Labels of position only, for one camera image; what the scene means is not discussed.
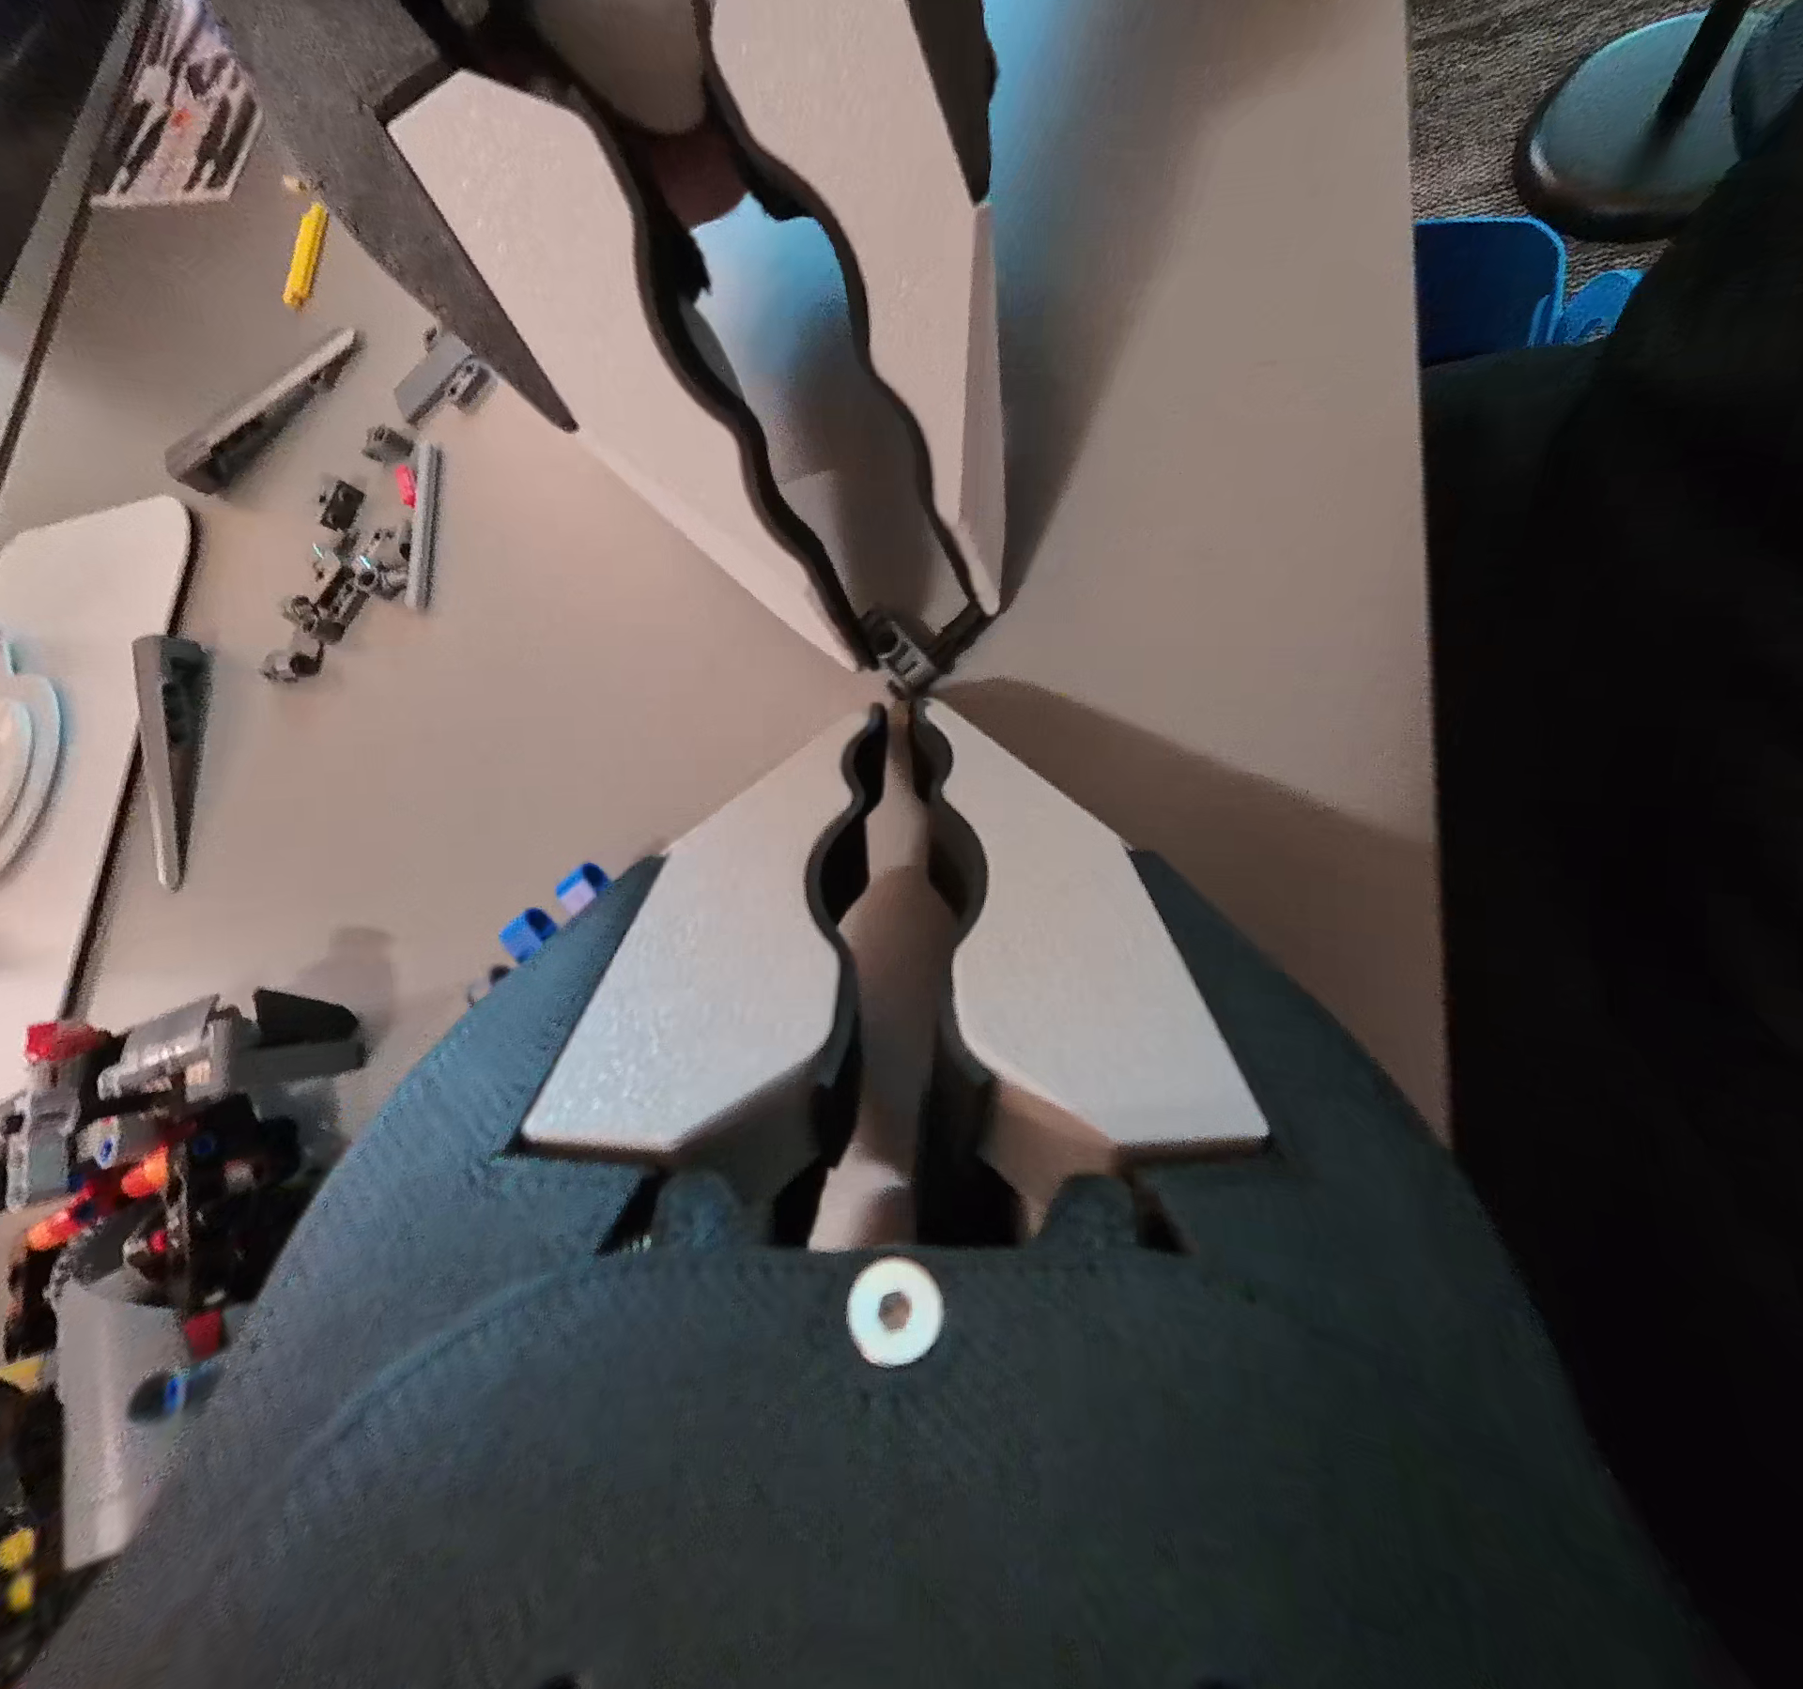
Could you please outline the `grey wedge lego panel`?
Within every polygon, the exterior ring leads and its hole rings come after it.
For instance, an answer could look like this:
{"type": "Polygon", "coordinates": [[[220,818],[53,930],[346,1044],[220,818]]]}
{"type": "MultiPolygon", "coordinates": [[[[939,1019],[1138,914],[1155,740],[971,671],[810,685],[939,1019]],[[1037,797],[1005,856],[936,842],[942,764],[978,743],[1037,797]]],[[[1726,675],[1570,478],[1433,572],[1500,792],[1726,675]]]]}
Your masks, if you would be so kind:
{"type": "Polygon", "coordinates": [[[210,652],[185,635],[141,635],[131,663],[154,869],[162,887],[179,890],[210,709],[210,652]]]}

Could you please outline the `long grey lego panel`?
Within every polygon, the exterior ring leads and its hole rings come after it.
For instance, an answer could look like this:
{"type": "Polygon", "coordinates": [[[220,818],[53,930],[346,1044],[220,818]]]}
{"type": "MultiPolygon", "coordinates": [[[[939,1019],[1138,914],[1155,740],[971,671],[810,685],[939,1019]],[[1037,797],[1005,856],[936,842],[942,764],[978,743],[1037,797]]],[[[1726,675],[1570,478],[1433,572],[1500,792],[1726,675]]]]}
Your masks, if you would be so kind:
{"type": "Polygon", "coordinates": [[[168,478],[207,496],[232,491],[270,444],[341,380],[360,346],[361,331],[340,327],[271,384],[172,443],[165,451],[168,478]]]}

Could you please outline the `partly built lego model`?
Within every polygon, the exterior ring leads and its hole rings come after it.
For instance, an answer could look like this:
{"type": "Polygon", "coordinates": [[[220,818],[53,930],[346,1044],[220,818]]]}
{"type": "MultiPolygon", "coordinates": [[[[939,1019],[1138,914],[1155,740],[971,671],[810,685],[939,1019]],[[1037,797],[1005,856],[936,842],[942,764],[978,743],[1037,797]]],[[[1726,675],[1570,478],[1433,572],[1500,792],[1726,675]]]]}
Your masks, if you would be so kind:
{"type": "Polygon", "coordinates": [[[276,1101],[360,1016],[259,988],[127,1030],[46,1019],[4,1098],[4,1678],[144,1523],[323,1178],[276,1101]]]}

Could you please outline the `grey angled lego piece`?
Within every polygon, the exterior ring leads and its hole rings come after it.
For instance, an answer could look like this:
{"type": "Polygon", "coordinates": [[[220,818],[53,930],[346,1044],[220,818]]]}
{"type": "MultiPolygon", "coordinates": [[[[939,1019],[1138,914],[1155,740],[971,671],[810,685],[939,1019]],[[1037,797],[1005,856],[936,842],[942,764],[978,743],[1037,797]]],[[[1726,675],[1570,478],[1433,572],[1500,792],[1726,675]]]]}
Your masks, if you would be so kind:
{"type": "Polygon", "coordinates": [[[492,370],[457,334],[431,324],[424,335],[424,355],[395,384],[395,411],[410,428],[420,428],[443,407],[474,411],[492,387],[492,370]]]}

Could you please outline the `floor lamp base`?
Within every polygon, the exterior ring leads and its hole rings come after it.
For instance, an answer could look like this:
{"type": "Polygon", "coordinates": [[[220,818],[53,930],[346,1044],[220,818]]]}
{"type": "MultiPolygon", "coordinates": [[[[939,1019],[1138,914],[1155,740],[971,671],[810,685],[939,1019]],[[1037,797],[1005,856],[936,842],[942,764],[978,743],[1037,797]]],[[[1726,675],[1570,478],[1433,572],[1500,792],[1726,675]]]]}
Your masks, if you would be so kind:
{"type": "Polygon", "coordinates": [[[1801,0],[1710,0],[1573,62],[1523,124],[1512,181],[1562,236],[1668,238],[1799,96],[1801,0]]]}

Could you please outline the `white flat board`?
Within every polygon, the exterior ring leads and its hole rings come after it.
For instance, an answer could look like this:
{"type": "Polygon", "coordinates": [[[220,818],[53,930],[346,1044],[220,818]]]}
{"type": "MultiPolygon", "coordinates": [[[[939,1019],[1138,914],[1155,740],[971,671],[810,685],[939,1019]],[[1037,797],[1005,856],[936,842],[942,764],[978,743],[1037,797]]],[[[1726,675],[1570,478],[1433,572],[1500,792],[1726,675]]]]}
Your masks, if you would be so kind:
{"type": "Polygon", "coordinates": [[[141,747],[131,643],[162,635],[192,569],[192,510],[151,496],[4,545],[4,635],[61,695],[46,821],[4,870],[4,1040],[61,1014],[141,747]]]}

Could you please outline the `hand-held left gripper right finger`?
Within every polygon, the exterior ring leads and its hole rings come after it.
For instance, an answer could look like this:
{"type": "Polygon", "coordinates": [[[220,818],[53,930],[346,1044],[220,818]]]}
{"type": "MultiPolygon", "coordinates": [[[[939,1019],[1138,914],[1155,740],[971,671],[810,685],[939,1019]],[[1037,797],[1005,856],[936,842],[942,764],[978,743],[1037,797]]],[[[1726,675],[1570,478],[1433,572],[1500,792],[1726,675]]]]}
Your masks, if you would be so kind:
{"type": "Polygon", "coordinates": [[[1125,838],[947,702],[914,709],[911,757],[956,919],[917,1212],[1022,1217],[1082,1175],[1267,1149],[1125,838]]]}

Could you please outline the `white round stand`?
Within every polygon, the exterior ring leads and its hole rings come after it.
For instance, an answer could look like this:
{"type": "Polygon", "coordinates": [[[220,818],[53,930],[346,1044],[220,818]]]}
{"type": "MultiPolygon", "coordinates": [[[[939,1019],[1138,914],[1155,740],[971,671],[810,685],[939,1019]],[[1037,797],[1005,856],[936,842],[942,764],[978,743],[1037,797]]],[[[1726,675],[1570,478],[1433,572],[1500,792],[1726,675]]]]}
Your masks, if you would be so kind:
{"type": "Polygon", "coordinates": [[[47,815],[61,740],[56,682],[26,668],[4,635],[4,870],[15,869],[47,815]]]}

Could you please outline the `person's dark clothing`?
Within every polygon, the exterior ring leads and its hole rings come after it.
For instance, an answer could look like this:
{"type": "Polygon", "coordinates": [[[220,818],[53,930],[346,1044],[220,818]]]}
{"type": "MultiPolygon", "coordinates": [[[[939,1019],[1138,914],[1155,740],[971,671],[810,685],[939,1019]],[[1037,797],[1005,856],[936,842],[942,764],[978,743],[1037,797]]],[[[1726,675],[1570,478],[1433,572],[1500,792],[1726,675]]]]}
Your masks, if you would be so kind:
{"type": "Polygon", "coordinates": [[[1640,1527],[1801,1684],[1801,79],[1612,331],[1423,372],[1453,1149],[1640,1527]]]}

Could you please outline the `thin grey lego beam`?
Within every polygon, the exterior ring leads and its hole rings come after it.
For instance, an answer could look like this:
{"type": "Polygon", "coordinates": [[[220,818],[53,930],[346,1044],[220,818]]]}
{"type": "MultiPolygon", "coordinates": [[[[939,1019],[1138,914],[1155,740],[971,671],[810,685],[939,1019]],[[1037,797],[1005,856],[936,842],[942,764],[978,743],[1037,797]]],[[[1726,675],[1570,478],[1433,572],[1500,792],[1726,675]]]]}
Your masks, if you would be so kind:
{"type": "Polygon", "coordinates": [[[417,443],[414,451],[414,521],[410,542],[410,579],[404,603],[410,610],[428,610],[434,591],[434,558],[441,537],[441,502],[443,502],[443,449],[436,443],[417,443]]]}

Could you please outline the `lego instruction booklet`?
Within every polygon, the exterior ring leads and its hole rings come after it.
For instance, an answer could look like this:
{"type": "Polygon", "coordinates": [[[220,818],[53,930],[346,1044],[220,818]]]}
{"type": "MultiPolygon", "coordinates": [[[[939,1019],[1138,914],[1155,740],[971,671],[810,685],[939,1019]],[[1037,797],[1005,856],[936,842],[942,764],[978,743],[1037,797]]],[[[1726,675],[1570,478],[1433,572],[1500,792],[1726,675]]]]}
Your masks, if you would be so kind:
{"type": "Polygon", "coordinates": [[[264,105],[207,0],[154,0],[134,72],[101,145],[99,209],[224,205],[259,145],[264,105]]]}

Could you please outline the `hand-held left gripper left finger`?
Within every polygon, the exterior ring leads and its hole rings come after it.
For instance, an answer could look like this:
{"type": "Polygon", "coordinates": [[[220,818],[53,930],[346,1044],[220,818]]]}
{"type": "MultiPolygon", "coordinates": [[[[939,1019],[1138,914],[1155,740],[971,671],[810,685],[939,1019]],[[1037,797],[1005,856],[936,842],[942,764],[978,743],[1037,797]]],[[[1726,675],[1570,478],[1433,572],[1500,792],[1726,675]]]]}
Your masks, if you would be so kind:
{"type": "Polygon", "coordinates": [[[847,713],[659,860],[522,1140],[564,1159],[711,1170],[813,1217],[861,1114],[861,971],[890,717],[847,713]]]}

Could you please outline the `small dark lego connector piece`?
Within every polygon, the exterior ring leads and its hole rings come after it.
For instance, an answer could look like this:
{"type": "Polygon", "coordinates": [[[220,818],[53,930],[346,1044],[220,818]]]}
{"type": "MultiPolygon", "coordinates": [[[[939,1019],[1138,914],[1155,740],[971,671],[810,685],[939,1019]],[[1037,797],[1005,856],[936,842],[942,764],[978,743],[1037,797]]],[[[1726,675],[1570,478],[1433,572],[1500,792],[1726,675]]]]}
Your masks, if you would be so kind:
{"type": "Polygon", "coordinates": [[[862,615],[870,659],[889,675],[890,692],[898,701],[929,695],[956,671],[989,624],[992,615],[978,603],[961,608],[961,614],[936,632],[928,632],[890,610],[868,610],[862,615]]]}

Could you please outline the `cluster of small dark lego pieces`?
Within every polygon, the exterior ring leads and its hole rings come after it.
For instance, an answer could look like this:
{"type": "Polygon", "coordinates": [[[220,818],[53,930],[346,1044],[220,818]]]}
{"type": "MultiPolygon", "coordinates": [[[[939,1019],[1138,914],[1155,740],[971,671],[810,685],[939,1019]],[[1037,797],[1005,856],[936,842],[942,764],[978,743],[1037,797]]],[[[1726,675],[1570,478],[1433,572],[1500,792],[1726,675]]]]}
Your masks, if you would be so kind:
{"type": "Polygon", "coordinates": [[[323,475],[318,488],[318,537],[312,582],[287,596],[280,614],[287,639],[262,660],[262,677],[277,685],[313,680],[327,646],[348,639],[353,621],[372,604],[407,604],[410,542],[414,512],[397,502],[393,468],[414,464],[417,432],[378,423],[367,432],[361,460],[393,488],[378,502],[371,488],[346,474],[323,475]]]}

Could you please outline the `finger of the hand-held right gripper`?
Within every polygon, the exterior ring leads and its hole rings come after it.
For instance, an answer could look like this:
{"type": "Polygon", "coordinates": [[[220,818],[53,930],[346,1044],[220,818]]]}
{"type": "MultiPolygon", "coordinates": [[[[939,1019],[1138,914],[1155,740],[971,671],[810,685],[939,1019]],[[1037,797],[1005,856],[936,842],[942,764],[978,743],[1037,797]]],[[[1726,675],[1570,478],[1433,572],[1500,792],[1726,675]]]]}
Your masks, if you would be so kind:
{"type": "Polygon", "coordinates": [[[826,351],[795,224],[726,224],[711,287],[677,285],[665,220],[589,110],[452,72],[389,126],[571,437],[708,562],[847,668],[876,671],[855,569],[855,474],[889,484],[875,391],[826,351]]]}
{"type": "Polygon", "coordinates": [[[987,0],[718,0],[715,79],[761,178],[814,219],[904,414],[936,537],[1002,610],[1005,432],[987,0]]]}

